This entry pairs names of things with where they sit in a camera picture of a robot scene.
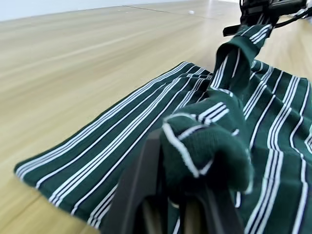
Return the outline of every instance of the white stripe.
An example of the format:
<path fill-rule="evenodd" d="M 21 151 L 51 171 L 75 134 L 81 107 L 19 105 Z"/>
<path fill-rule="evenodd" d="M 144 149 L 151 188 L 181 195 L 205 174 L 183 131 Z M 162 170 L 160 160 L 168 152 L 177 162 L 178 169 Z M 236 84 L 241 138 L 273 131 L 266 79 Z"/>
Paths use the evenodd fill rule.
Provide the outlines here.
<path fill-rule="evenodd" d="M 230 110 L 229 109 L 225 109 L 223 110 L 220 114 L 218 114 L 217 116 L 213 117 L 211 119 L 212 122 L 217 122 L 218 120 L 220 120 L 222 117 L 224 117 Z"/>
<path fill-rule="evenodd" d="M 201 121 L 202 123 L 205 123 L 205 124 L 209 124 L 211 123 L 211 119 L 215 116 L 215 115 L 218 115 L 220 112 L 226 110 L 226 105 L 222 105 L 220 106 L 217 110 L 213 111 L 212 113 L 209 113 L 208 115 L 206 115 L 203 120 Z"/>
<path fill-rule="evenodd" d="M 103 206 L 99 209 L 99 211 L 97 212 L 97 214 L 95 215 L 93 221 L 91 222 L 91 226 L 94 227 L 96 226 L 96 222 L 101 222 L 102 218 L 102 213 L 103 211 L 106 210 L 107 207 L 110 207 L 111 206 L 111 203 L 112 203 L 112 200 L 114 198 L 115 194 L 112 194 L 108 199 L 107 201 L 103 204 Z"/>
<path fill-rule="evenodd" d="M 223 78 L 223 74 L 224 74 L 224 70 L 225 70 L 225 66 L 226 66 L 226 63 L 227 63 L 227 61 L 228 61 L 228 57 L 229 57 L 229 55 L 227 55 L 227 56 L 225 57 L 224 61 L 222 62 L 223 68 L 222 68 L 222 71 L 221 71 L 221 73 L 220 73 L 220 77 L 219 77 L 219 80 L 218 80 L 218 84 L 217 84 L 217 86 L 216 86 L 215 88 L 218 88 L 218 87 L 220 86 L 220 84 L 221 84 L 221 81 L 222 81 L 222 78 Z"/>
<path fill-rule="evenodd" d="M 273 94 L 275 94 L 275 92 L 276 92 L 277 86 L 278 86 L 278 84 L 279 84 L 279 81 L 280 81 L 281 78 L 282 78 L 282 75 L 283 75 L 283 71 L 281 71 L 281 74 L 279 75 L 279 77 L 278 77 L 278 79 L 277 79 L 277 81 L 276 81 L 276 84 L 275 84 L 275 86 L 274 86 L 274 88 L 273 88 L 273 90 L 272 90 L 272 93 L 273 93 Z"/>
<path fill-rule="evenodd" d="M 267 107 L 264 109 L 264 111 L 262 112 L 262 114 L 261 114 L 261 116 L 260 116 L 260 118 L 259 118 L 257 124 L 255 125 L 254 131 L 253 131 L 253 135 L 252 135 L 252 138 L 251 138 L 250 144 L 249 144 L 249 149 L 250 149 L 250 150 L 251 150 L 252 147 L 254 146 L 255 136 L 256 136 L 256 134 L 258 133 L 258 128 L 259 128 L 259 126 L 260 126 L 260 123 L 262 122 L 262 119 L 264 118 L 265 114 L 267 113 L 268 109 L 270 108 L 270 106 L 271 106 L 271 104 L 272 104 L 274 98 L 275 98 L 275 95 L 272 96 L 272 98 L 271 98 L 269 104 L 268 104 Z"/>
<path fill-rule="evenodd" d="M 150 127 L 160 118 L 160 116 L 166 111 L 166 109 L 171 105 L 179 92 L 181 92 L 188 84 L 188 82 L 180 89 L 180 91 L 176 92 L 174 97 L 167 103 L 167 105 L 163 108 L 163 110 L 156 116 L 156 118 L 150 123 L 150 125 L 143 131 L 143 133 L 135 140 L 135 142 L 129 147 L 129 149 L 121 156 L 121 158 L 114 164 L 113 167 L 102 177 L 100 182 L 98 182 L 84 197 L 82 197 L 75 205 L 71 214 L 73 215 L 79 205 L 89 196 L 91 195 L 105 180 L 106 178 L 115 170 L 115 168 L 124 160 L 124 158 L 128 155 L 128 153 L 136 146 L 136 144 L 141 140 L 144 134 L 150 129 Z"/>
<path fill-rule="evenodd" d="M 303 114 L 303 110 L 304 110 L 304 108 L 306 106 L 306 103 L 307 103 L 307 100 L 308 100 L 309 91 L 310 91 L 310 82 L 308 82 L 306 95 L 305 95 L 305 98 L 304 98 L 301 110 L 299 112 L 299 114 L 300 114 L 300 121 L 298 122 L 297 126 L 294 128 L 294 130 L 293 130 L 293 132 L 291 134 L 291 147 L 293 149 L 295 149 L 297 151 L 297 153 L 300 154 L 300 158 L 301 158 L 300 180 L 302 182 L 302 192 L 301 192 L 301 197 L 300 197 L 300 202 L 299 202 L 299 206 L 298 206 L 298 211 L 297 211 L 295 223 L 294 223 L 293 229 L 292 229 L 292 234 L 298 234 L 299 233 L 299 229 L 300 229 L 300 225 L 301 225 L 301 221 L 302 221 L 305 205 L 306 205 L 306 202 L 307 202 L 308 191 L 309 191 L 308 183 L 306 181 L 306 167 L 307 167 L 307 163 L 306 163 L 306 161 L 304 159 L 303 154 L 301 152 L 299 152 L 299 150 L 297 148 L 294 147 L 294 143 L 293 143 L 293 136 L 294 136 L 295 132 L 297 131 L 297 129 L 299 128 L 299 126 L 301 125 L 302 121 L 303 121 L 302 114 Z"/>
<path fill-rule="evenodd" d="M 95 209 L 90 213 L 90 217 L 87 221 L 87 223 L 89 225 L 91 225 L 91 223 L 93 223 L 93 219 L 99 216 L 99 210 L 101 210 L 101 207 L 103 205 L 105 205 L 105 203 L 107 202 L 107 200 L 115 193 L 117 188 L 117 184 L 112 188 L 112 190 L 105 196 L 105 198 L 95 207 Z"/>
<path fill-rule="evenodd" d="M 266 36 L 267 32 L 268 32 L 268 29 L 264 30 L 261 34 L 259 34 L 259 35 L 258 35 L 257 37 L 255 37 L 255 38 L 253 38 L 251 41 L 252 41 L 254 44 L 256 44 L 255 41 L 258 41 L 259 38 L 262 38 L 262 37 L 263 37 L 263 35 Z"/>
<path fill-rule="evenodd" d="M 165 117 L 163 119 L 163 121 L 167 122 L 169 119 L 175 118 L 175 117 L 186 117 L 186 118 L 190 118 L 192 120 L 196 120 L 196 115 L 193 116 L 193 115 L 190 115 L 188 113 L 179 112 L 179 113 L 175 113 L 175 114 L 172 114 L 172 115 L 169 115 L 169 116 Z"/>
<path fill-rule="evenodd" d="M 259 43 L 262 39 L 264 39 L 267 36 L 266 33 L 264 33 L 258 40 L 254 41 L 253 43 L 256 45 L 257 43 Z"/>
<path fill-rule="evenodd" d="M 254 77 L 254 75 L 258 72 L 261 72 L 263 69 L 263 62 L 260 62 L 260 69 L 259 71 L 253 72 L 252 75 L 249 77 L 249 80 L 252 80 L 252 78 Z"/>
<path fill-rule="evenodd" d="M 238 49 L 238 52 L 237 52 L 237 59 L 236 59 L 236 64 L 235 64 L 234 71 L 233 71 L 233 74 L 232 74 L 232 78 L 235 76 L 235 72 L 236 72 L 236 69 L 237 69 L 237 66 L 238 66 L 238 62 L 239 62 L 239 57 L 240 57 L 240 49 Z"/>
<path fill-rule="evenodd" d="M 131 123 L 116 137 L 113 141 L 105 147 L 97 156 L 86 163 L 75 174 L 63 182 L 50 196 L 49 201 L 58 206 L 62 199 L 70 193 L 76 186 L 78 186 L 93 170 L 95 170 L 130 134 L 144 119 L 157 107 L 170 90 L 179 83 L 181 79 L 177 79 L 168 85 L 162 93 L 138 115 Z"/>
<path fill-rule="evenodd" d="M 60 156 L 62 156 L 64 153 L 67 151 L 71 150 L 73 147 L 75 147 L 77 144 L 79 144 L 82 140 L 87 138 L 92 132 L 94 132 L 98 127 L 100 127 L 103 123 L 105 123 L 107 120 L 113 118 L 116 114 L 118 114 L 124 107 L 126 107 L 129 103 L 131 103 L 133 100 L 135 100 L 138 96 L 141 94 L 148 92 L 149 89 L 156 83 L 164 80 L 165 78 L 173 75 L 174 73 L 182 70 L 188 63 L 184 62 L 180 64 L 178 67 L 173 69 L 172 71 L 165 73 L 161 75 L 160 77 L 152 80 L 151 82 L 147 83 L 144 85 L 142 88 L 136 90 L 133 92 L 131 95 L 129 95 L 125 100 L 114 106 L 111 110 L 107 111 L 104 113 L 99 119 L 94 121 L 92 124 L 87 126 L 85 129 L 83 129 L 79 134 L 77 134 L 75 137 L 70 139 L 68 142 L 64 143 L 63 145 L 59 146 L 58 148 L 50 151 L 49 153 L 38 157 L 36 159 L 33 159 L 23 165 L 21 165 L 17 170 L 16 170 L 16 175 L 23 179 L 24 174 L 23 172 L 27 169 L 34 170 L 38 166 L 37 165 L 42 165 L 42 163 L 48 163 Z"/>
<path fill-rule="evenodd" d="M 232 136 L 237 136 L 239 134 L 239 129 L 236 129 L 234 132 L 232 132 Z"/>
<path fill-rule="evenodd" d="M 216 109 L 218 109 L 218 108 L 221 107 L 221 106 L 224 106 L 224 108 L 226 107 L 226 106 L 224 105 L 223 102 L 219 102 L 219 103 L 217 103 L 216 105 L 210 107 L 209 109 L 207 109 L 206 111 L 204 111 L 203 113 L 201 113 L 201 114 L 198 116 L 198 121 L 199 121 L 199 122 L 202 122 L 203 119 L 204 119 L 204 117 L 205 117 L 206 115 L 208 115 L 208 114 L 211 113 L 212 111 L 215 111 Z"/>
<path fill-rule="evenodd" d="M 236 203 L 235 203 L 235 207 L 236 208 L 239 208 L 240 207 L 240 202 L 241 202 L 241 194 L 240 194 L 240 192 L 237 192 L 236 193 Z"/>
<path fill-rule="evenodd" d="M 103 219 L 103 217 L 106 215 L 106 213 L 109 211 L 110 208 L 111 208 L 111 205 L 107 206 L 105 210 L 101 213 L 101 215 L 98 217 L 97 223 L 94 226 L 96 229 L 99 228 L 99 225 L 101 224 L 101 220 Z"/>
<path fill-rule="evenodd" d="M 191 134 L 193 134 L 196 130 L 201 129 L 201 128 L 207 128 L 207 125 L 196 125 L 193 126 L 187 130 L 185 130 L 183 133 L 181 133 L 177 138 L 179 140 L 184 140 L 185 138 L 189 137 Z"/>
<path fill-rule="evenodd" d="M 254 100 L 257 98 L 258 93 L 261 91 L 261 87 L 263 87 L 265 85 L 265 81 L 266 81 L 266 76 L 268 76 L 270 74 L 270 68 L 267 70 L 267 72 L 263 75 L 264 80 L 260 81 L 255 92 L 252 94 L 252 96 L 249 98 L 249 100 L 247 101 L 246 105 L 243 108 L 243 112 L 246 113 L 250 107 L 252 106 L 252 104 L 254 103 Z"/>
<path fill-rule="evenodd" d="M 210 87 L 210 88 L 213 89 L 213 90 L 216 90 L 216 91 L 220 91 L 220 92 L 226 93 L 226 94 L 230 95 L 230 97 L 233 97 L 233 93 L 230 90 L 214 88 L 214 87 Z"/>
<path fill-rule="evenodd" d="M 249 29 L 247 29 L 245 32 L 243 32 L 240 36 L 243 36 L 245 33 L 247 33 L 247 32 L 248 32 L 249 30 L 251 30 L 253 27 L 254 27 L 254 25 L 251 26 Z"/>
<path fill-rule="evenodd" d="M 277 195 L 279 181 L 280 181 L 280 170 L 283 163 L 283 152 L 280 151 L 277 145 L 278 133 L 286 121 L 289 113 L 291 112 L 290 104 L 294 98 L 295 91 L 297 89 L 299 79 L 292 77 L 290 85 L 287 88 L 286 94 L 284 96 L 283 102 L 285 103 L 278 113 L 276 119 L 274 120 L 268 134 L 267 145 L 269 148 L 269 155 L 266 165 L 266 171 L 262 183 L 262 190 L 260 199 L 252 212 L 250 219 L 248 220 L 246 226 L 246 233 L 254 234 L 256 232 L 258 224 L 260 224 L 257 231 L 258 234 L 263 233 L 267 220 L 271 214 L 273 204 Z"/>
<path fill-rule="evenodd" d="M 224 59 L 224 61 L 222 62 L 221 66 L 219 67 L 219 69 L 216 72 L 216 76 L 214 77 L 214 80 L 212 82 L 212 84 L 210 85 L 213 88 L 218 88 L 221 84 L 222 78 L 223 78 L 223 74 L 224 74 L 224 69 L 227 63 L 229 55 L 227 55 Z"/>
<path fill-rule="evenodd" d="M 180 228 L 180 218 L 177 219 L 177 222 L 175 224 L 175 229 L 172 234 L 177 234 L 179 231 L 179 228 Z"/>
<path fill-rule="evenodd" d="M 201 170 L 199 170 L 199 173 L 201 174 L 201 175 L 206 175 L 207 174 L 207 172 L 208 172 L 208 170 L 210 169 L 210 167 L 211 167 L 211 165 L 213 164 L 213 162 L 214 162 L 214 159 L 211 159 L 207 164 L 206 164 L 206 166 L 204 166 Z"/>
<path fill-rule="evenodd" d="M 262 34 L 263 31 L 268 30 L 268 28 L 269 28 L 270 26 L 271 26 L 270 24 L 264 26 L 264 27 L 261 28 L 257 33 L 253 34 L 249 39 L 252 40 L 252 39 L 258 37 L 260 34 Z"/>
<path fill-rule="evenodd" d="M 274 88 L 273 88 L 272 94 L 275 94 L 276 89 L 277 89 L 277 86 L 278 86 L 278 84 L 279 84 L 279 81 L 280 81 L 282 75 L 283 75 L 283 71 L 281 71 L 281 74 L 279 75 L 279 77 L 278 77 L 278 79 L 277 79 L 277 81 L 276 81 L 276 83 L 275 83 L 275 86 L 274 86 Z M 268 104 L 267 107 L 264 109 L 264 111 L 263 111 L 263 113 L 261 114 L 261 116 L 260 116 L 260 118 L 259 118 L 257 124 L 255 125 L 254 131 L 253 131 L 253 135 L 252 135 L 252 137 L 251 137 L 250 144 L 249 144 L 249 149 L 250 149 L 250 150 L 252 149 L 252 147 L 253 147 L 253 145 L 254 145 L 255 136 L 256 136 L 256 134 L 257 134 L 257 132 L 258 132 L 258 128 L 259 128 L 259 126 L 260 126 L 260 123 L 262 122 L 262 119 L 264 118 L 265 114 L 267 113 L 268 109 L 270 108 L 270 106 L 271 106 L 271 104 L 272 104 L 272 102 L 273 102 L 273 100 L 274 100 L 275 97 L 276 97 L 275 95 L 272 96 L 272 98 L 271 98 L 269 104 Z"/>
<path fill-rule="evenodd" d="M 243 109 L 243 114 L 245 116 L 245 119 L 247 119 L 249 117 L 249 115 L 251 114 L 253 108 L 255 107 L 257 102 L 259 101 L 262 93 L 264 92 L 264 90 L 267 87 L 266 82 L 267 82 L 267 80 L 269 79 L 269 77 L 271 76 L 272 73 L 273 73 L 273 68 L 269 67 L 268 71 L 264 75 L 264 79 L 259 83 L 256 91 L 253 93 L 253 95 L 248 100 L 247 104 L 245 105 L 245 107 Z"/>
<path fill-rule="evenodd" d="M 253 68 L 254 68 L 254 66 L 256 65 L 256 63 L 257 63 L 257 61 L 256 61 L 256 60 L 254 60 L 254 61 L 253 61 L 253 63 L 252 63 L 252 65 L 251 65 L 251 67 L 250 67 L 250 69 L 253 69 Z"/>
<path fill-rule="evenodd" d="M 185 166 L 189 169 L 189 171 L 193 174 L 195 178 L 199 177 L 199 171 L 193 163 L 193 160 L 190 156 L 188 149 L 185 145 L 176 138 L 175 134 L 173 133 L 170 125 L 168 123 L 164 123 L 162 125 L 162 130 L 166 135 L 167 140 L 170 142 L 172 146 L 180 153 L 182 160 Z"/>

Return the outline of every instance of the striped fabric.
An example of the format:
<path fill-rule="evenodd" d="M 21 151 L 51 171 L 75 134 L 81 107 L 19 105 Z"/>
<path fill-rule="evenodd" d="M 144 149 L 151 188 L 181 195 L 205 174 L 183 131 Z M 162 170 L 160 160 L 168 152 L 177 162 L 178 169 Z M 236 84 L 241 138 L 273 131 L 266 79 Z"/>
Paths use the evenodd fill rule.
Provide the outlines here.
<path fill-rule="evenodd" d="M 168 116 L 200 120 L 200 125 L 173 131 L 183 141 L 212 123 L 223 127 L 223 118 L 237 114 L 240 121 L 225 128 L 250 151 L 254 169 L 251 193 L 233 187 L 245 232 L 311 234 L 311 86 L 305 78 L 254 60 L 270 30 L 270 25 L 243 27 L 219 48 L 214 74 L 192 63 L 179 64 L 66 141 L 19 163 L 15 174 L 56 207 L 99 228 L 123 169 L 139 153 L 146 136 L 162 127 Z M 211 115 L 217 104 L 223 114 Z M 208 161 L 199 173 L 206 174 L 211 165 Z M 169 232 L 176 234 L 178 210 L 170 207 L 168 212 Z"/>

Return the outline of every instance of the table surface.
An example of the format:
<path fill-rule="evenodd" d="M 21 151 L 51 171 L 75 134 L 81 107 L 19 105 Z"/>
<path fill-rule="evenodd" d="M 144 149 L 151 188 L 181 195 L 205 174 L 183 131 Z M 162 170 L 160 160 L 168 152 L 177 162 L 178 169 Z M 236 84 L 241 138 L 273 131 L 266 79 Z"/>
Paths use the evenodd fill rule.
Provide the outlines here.
<path fill-rule="evenodd" d="M 13 174 L 181 61 L 212 71 L 237 3 L 121 6 L 0 23 L 0 234 L 95 234 Z M 260 59 L 312 78 L 312 25 L 273 31 Z"/>

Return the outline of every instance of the green fabric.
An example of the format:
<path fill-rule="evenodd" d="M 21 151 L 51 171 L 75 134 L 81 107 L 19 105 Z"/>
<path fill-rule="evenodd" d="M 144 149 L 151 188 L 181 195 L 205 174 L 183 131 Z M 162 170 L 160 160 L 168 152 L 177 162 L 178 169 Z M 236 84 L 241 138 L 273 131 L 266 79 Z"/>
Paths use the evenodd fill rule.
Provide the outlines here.
<path fill-rule="evenodd" d="M 305 78 L 254 60 L 269 30 L 242 28 L 218 49 L 213 75 L 183 62 L 151 80 L 66 141 L 19 163 L 17 177 L 98 228 L 123 169 L 146 136 L 165 125 L 198 170 L 211 163 L 207 173 L 214 167 L 224 172 L 213 179 L 223 176 L 234 191 L 246 233 L 312 233 L 311 87 Z M 167 135 L 161 140 L 174 192 L 193 174 Z M 168 213 L 176 234 L 178 210 Z"/>

